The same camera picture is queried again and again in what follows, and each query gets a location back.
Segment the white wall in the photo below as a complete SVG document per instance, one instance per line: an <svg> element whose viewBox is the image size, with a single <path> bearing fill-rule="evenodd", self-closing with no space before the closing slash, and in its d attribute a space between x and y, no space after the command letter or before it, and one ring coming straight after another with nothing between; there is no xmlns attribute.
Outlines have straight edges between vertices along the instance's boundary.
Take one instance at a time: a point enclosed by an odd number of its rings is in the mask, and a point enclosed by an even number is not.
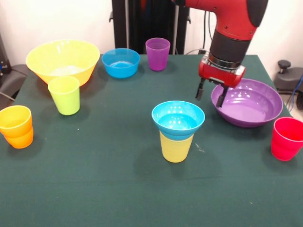
<svg viewBox="0 0 303 227"><path fill-rule="evenodd" d="M267 72L274 77L280 59L291 61L293 66L303 67L303 1L269 0L267 11L260 28L258 28L248 54L257 54ZM192 24L187 26L186 52L201 48L203 44L204 12L191 9ZM216 18L211 15L212 34ZM206 48L209 49L210 38L206 36Z"/></svg>
<svg viewBox="0 0 303 227"><path fill-rule="evenodd" d="M303 66L302 6L302 0L269 0L248 53L258 54L271 76L279 59ZM94 43L101 52L113 49L111 10L111 0L0 0L0 32L11 64L24 63L31 49L53 39L78 38ZM202 47L203 18L203 11L191 9L186 52ZM212 33L215 23L212 14ZM209 49L211 41L206 37Z"/></svg>
<svg viewBox="0 0 303 227"><path fill-rule="evenodd" d="M0 32L12 65L61 38L84 39L101 52L115 47L111 0L0 0Z"/></svg>

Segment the red robot arm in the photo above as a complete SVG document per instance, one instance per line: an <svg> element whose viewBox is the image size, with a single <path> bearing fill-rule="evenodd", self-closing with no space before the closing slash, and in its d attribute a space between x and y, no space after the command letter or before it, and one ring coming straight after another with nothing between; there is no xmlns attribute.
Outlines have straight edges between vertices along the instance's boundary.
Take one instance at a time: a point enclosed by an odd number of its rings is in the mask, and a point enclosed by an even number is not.
<svg viewBox="0 0 303 227"><path fill-rule="evenodd" d="M196 98L200 99L205 80L221 84L224 92L217 102L222 107L229 87L242 79L241 63L250 42L260 26L268 0L173 0L178 5L210 11L217 16L217 25L208 55L199 65L201 82Z"/></svg>

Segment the blue bowl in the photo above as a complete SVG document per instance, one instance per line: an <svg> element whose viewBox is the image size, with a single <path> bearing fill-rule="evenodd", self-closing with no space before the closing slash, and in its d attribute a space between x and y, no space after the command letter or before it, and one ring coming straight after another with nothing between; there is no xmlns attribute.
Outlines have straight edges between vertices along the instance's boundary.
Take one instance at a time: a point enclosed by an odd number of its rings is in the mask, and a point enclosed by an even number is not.
<svg viewBox="0 0 303 227"><path fill-rule="evenodd" d="M152 110L151 116L162 134L171 140L188 139L205 120L203 110L184 101L161 103Z"/></svg>
<svg viewBox="0 0 303 227"><path fill-rule="evenodd" d="M102 55L106 72L114 78L128 78L134 75L139 66L140 55L130 49L114 49Z"/></svg>

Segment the table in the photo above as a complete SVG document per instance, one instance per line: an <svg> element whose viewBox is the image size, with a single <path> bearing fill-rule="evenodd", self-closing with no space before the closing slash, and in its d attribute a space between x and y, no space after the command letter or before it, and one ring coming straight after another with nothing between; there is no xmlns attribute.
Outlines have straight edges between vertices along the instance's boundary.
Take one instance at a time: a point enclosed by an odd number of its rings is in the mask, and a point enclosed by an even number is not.
<svg viewBox="0 0 303 227"><path fill-rule="evenodd" d="M255 129L226 122L211 103L214 84L196 101L200 59L170 56L163 72L152 72L142 55L138 73L124 80L99 61L73 116L60 115L46 84L30 74L16 104L32 111L34 143L14 150L0 137L1 226L303 226L302 153L290 162L271 156L273 122ZM246 78L273 85L258 56L243 64ZM162 157L151 117L168 100L206 115L179 164Z"/></svg>

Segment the plastic cup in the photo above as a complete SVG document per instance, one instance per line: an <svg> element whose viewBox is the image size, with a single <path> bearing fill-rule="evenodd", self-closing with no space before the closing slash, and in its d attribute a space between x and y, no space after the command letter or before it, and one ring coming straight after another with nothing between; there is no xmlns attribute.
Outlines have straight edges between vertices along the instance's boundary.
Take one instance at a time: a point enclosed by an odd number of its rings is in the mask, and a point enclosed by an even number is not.
<svg viewBox="0 0 303 227"><path fill-rule="evenodd" d="M13 105L0 111L0 132L14 148L28 147L34 139L33 118L29 108Z"/></svg>
<svg viewBox="0 0 303 227"><path fill-rule="evenodd" d="M170 140L160 131L160 140L163 157L173 163L182 162L186 159L194 135L186 140Z"/></svg>
<svg viewBox="0 0 303 227"><path fill-rule="evenodd" d="M75 77L58 77L48 84L53 101L62 115L72 115L80 109L80 82Z"/></svg>
<svg viewBox="0 0 303 227"><path fill-rule="evenodd" d="M145 45L150 69L164 70L169 57L170 42L163 38L152 38L147 40Z"/></svg>
<svg viewBox="0 0 303 227"><path fill-rule="evenodd" d="M282 117L275 121L271 140L272 155L289 161L303 148L303 122L291 117Z"/></svg>

